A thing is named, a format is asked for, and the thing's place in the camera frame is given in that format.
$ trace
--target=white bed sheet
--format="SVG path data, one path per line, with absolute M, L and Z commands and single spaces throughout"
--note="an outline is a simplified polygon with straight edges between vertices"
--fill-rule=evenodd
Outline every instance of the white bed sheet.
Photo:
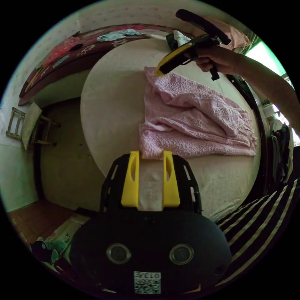
M 123 44 L 103 56 L 90 71 L 81 95 L 81 121 L 91 154 L 106 176 L 119 156 L 139 149 L 138 125 L 144 122 L 144 66 L 156 66 L 170 50 L 167 42 L 143 39 Z M 187 159 L 200 188 L 203 215 L 217 219 L 247 197 L 256 179 L 261 154 L 254 112 L 225 75 L 211 80 L 194 62 L 173 72 L 229 97 L 252 117 L 257 156 L 209 155 Z M 140 209 L 161 210 L 161 161 L 140 163 Z

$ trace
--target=wooden floor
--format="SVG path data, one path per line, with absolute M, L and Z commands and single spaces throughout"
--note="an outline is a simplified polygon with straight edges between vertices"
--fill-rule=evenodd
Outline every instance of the wooden floor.
M 51 235 L 73 213 L 72 210 L 40 200 L 8 215 L 21 239 L 30 246 L 38 237 L 47 238 Z

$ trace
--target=hand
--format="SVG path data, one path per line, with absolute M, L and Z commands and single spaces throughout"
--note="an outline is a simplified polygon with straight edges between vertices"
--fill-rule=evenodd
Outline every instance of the hand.
M 197 49 L 197 54 L 195 62 L 203 72 L 209 72 L 214 63 L 220 73 L 239 75 L 238 69 L 243 64 L 243 55 L 219 46 Z

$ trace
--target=window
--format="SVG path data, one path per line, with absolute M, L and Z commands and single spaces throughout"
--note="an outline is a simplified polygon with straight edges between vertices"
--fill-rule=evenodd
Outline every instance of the window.
M 255 47 L 253 47 L 248 53 L 246 53 L 246 56 L 255 59 L 256 61 L 268 67 L 276 74 L 280 75 L 294 88 L 282 64 L 275 56 L 275 54 L 271 51 L 271 49 L 264 42 L 260 42 Z M 279 111 L 279 109 L 275 105 L 273 105 L 273 107 L 274 107 L 274 111 Z M 280 115 L 279 120 L 282 123 L 286 123 L 287 125 L 289 125 L 288 120 L 282 114 Z M 294 146 L 299 146 L 300 138 L 296 135 L 294 129 L 293 129 L 293 137 L 294 137 Z

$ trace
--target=robot device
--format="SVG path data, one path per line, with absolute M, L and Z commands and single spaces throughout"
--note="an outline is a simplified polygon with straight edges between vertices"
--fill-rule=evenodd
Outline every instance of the robot device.
M 162 211 L 139 210 L 139 153 L 131 152 L 113 162 L 99 215 L 72 240 L 74 270 L 120 297 L 184 299 L 214 287 L 231 262 L 222 231 L 202 216 L 188 162 L 164 151 L 162 164 Z
M 208 48 L 222 43 L 228 45 L 231 42 L 231 39 L 215 25 L 188 10 L 178 10 L 176 12 L 176 17 L 191 23 L 207 34 L 193 38 L 188 43 L 166 55 L 156 68 L 155 74 L 157 76 L 168 74 L 179 65 L 186 65 L 195 60 L 198 57 L 196 50 L 199 48 Z M 210 70 L 210 73 L 212 75 L 212 80 L 220 78 L 215 66 Z

